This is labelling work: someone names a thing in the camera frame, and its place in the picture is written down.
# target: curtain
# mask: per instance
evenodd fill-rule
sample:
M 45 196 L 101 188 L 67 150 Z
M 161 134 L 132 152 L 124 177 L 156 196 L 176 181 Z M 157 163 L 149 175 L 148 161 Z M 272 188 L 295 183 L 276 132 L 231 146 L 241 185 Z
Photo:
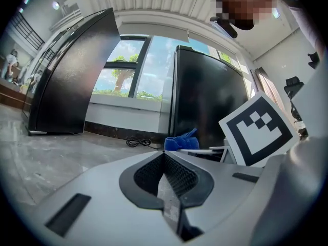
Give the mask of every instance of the curtain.
M 263 70 L 262 67 L 255 69 L 255 71 L 251 70 L 255 84 L 258 90 L 262 90 L 277 106 L 283 111 L 285 115 L 287 115 L 286 110 L 284 108 L 281 97 L 275 87 L 275 85 L 269 79 L 267 73 Z

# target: marble floor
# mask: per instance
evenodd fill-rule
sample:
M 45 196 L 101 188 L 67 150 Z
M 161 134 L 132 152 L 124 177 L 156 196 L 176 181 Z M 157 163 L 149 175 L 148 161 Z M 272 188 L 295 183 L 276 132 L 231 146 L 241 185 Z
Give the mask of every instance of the marble floor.
M 87 169 L 153 151 L 143 146 L 130 148 L 124 140 L 88 132 L 29 137 L 20 114 L 18 109 L 0 105 L 0 172 L 8 198 L 27 213 Z M 160 194 L 172 196 L 166 190 L 169 188 L 165 184 L 159 187 Z M 176 207 L 168 208 L 171 220 L 177 218 L 176 214 Z

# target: black and white marker board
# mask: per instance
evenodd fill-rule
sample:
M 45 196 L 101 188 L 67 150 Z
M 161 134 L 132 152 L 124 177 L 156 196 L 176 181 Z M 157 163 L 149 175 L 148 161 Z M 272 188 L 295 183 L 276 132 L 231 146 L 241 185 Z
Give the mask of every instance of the black and white marker board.
M 238 165 L 264 167 L 298 140 L 286 115 L 262 91 L 219 121 Z

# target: black headset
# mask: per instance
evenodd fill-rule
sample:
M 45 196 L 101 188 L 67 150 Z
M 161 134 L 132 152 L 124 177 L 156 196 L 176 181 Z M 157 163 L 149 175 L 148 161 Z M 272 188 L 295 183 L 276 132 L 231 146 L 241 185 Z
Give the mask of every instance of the black headset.
M 254 27 L 253 19 L 225 19 L 224 14 L 228 13 L 228 11 L 223 7 L 222 0 L 216 0 L 216 3 L 222 4 L 222 13 L 216 13 L 216 16 L 211 17 L 210 21 L 217 23 L 230 37 L 236 38 L 238 36 L 237 31 L 231 25 L 241 30 L 251 30 Z

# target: blue object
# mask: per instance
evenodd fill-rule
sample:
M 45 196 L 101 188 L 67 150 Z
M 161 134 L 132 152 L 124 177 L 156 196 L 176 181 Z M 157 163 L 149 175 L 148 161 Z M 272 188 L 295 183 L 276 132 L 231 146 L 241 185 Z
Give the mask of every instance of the blue object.
M 178 137 L 167 137 L 164 142 L 164 150 L 169 151 L 177 151 L 180 149 L 187 150 L 199 150 L 199 142 L 196 137 L 192 137 L 192 135 L 197 131 L 194 128 L 189 133 Z

